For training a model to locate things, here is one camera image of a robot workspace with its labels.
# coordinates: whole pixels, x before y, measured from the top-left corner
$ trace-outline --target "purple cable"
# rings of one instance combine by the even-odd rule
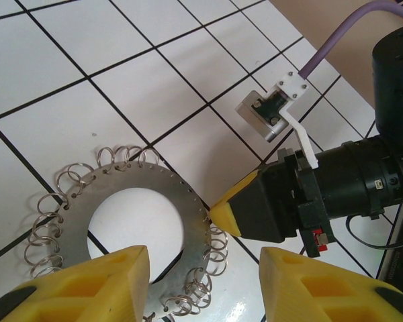
[[[366,3],[364,6],[355,10],[327,39],[319,51],[308,61],[298,73],[303,79],[307,79],[311,72],[326,58],[334,45],[348,32],[349,29],[359,21],[363,16],[372,11],[389,11],[403,18],[403,7],[397,3],[386,0],[378,0]]]

